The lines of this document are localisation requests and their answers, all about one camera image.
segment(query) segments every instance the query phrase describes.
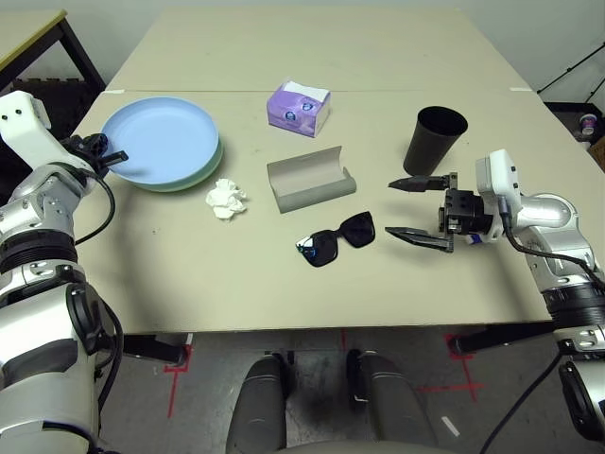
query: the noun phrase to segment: tissue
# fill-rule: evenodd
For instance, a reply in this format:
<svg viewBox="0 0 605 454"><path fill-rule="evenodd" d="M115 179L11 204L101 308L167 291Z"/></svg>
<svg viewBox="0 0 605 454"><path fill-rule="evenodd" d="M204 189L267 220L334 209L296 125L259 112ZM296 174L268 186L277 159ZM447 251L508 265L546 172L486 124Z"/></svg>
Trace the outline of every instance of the tissue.
<svg viewBox="0 0 605 454"><path fill-rule="evenodd" d="M238 189L235 182L221 178L206 196L206 203L212 206L217 218L231 219L235 213L246 211L242 203L245 198L246 193Z"/></svg>
<svg viewBox="0 0 605 454"><path fill-rule="evenodd" d="M315 137L330 113L330 92L289 81L267 101L268 123Z"/></svg>

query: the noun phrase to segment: table leg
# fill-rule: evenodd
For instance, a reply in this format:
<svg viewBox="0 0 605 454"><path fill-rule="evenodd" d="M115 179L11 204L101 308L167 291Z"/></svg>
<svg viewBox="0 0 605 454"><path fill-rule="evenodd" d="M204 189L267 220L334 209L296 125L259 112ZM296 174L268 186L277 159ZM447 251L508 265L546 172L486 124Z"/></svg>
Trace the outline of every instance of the table leg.
<svg viewBox="0 0 605 454"><path fill-rule="evenodd" d="M66 19L60 21L57 26L63 35L60 38L60 43L65 48L65 51L76 65L80 74L84 77L84 80L86 80L90 87L95 90L95 94L100 94L105 90L105 82L98 74L98 71L96 71L91 59L88 58L88 54L86 54L86 51L79 42L74 30L69 26Z"/></svg>
<svg viewBox="0 0 605 454"><path fill-rule="evenodd" d="M479 333L452 338L449 347L453 353L462 356L484 348L542 336L553 330L553 322L490 324Z"/></svg>
<svg viewBox="0 0 605 454"><path fill-rule="evenodd" d="M187 350L184 345L160 342L153 335L124 336L124 355L156 359L175 366L182 365L187 360Z"/></svg>

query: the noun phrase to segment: sunglasses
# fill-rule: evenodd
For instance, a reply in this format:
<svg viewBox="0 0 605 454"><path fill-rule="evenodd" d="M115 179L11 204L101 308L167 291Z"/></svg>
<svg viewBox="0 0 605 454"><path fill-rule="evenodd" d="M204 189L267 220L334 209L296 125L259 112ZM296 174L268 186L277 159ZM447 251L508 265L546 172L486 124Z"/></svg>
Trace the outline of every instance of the sunglasses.
<svg viewBox="0 0 605 454"><path fill-rule="evenodd" d="M340 224L338 230L322 230L306 236L296 243L306 261L314 267L322 267L338 256L339 236L344 237L354 248L361 248L374 241L375 231L369 211L359 213Z"/></svg>

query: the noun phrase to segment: black cup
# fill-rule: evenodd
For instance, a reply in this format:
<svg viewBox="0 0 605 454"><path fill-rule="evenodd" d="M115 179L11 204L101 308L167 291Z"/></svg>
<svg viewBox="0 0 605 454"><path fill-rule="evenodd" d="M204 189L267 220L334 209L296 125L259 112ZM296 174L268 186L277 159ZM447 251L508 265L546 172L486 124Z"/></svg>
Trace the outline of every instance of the black cup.
<svg viewBox="0 0 605 454"><path fill-rule="evenodd" d="M469 124L458 112L447 107L425 107L418 112L418 121L407 149L404 169L410 175L430 175L467 130Z"/></svg>

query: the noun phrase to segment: stacked plates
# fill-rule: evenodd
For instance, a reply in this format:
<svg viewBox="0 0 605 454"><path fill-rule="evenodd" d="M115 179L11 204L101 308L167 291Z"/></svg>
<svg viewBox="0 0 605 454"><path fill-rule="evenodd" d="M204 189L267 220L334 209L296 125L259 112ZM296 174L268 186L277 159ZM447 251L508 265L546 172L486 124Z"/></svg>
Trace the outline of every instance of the stacked plates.
<svg viewBox="0 0 605 454"><path fill-rule="evenodd" d="M178 191L208 178L223 155L218 131L201 107L177 97L149 97L114 113L103 126L107 154L129 159L112 172L151 191Z"/></svg>

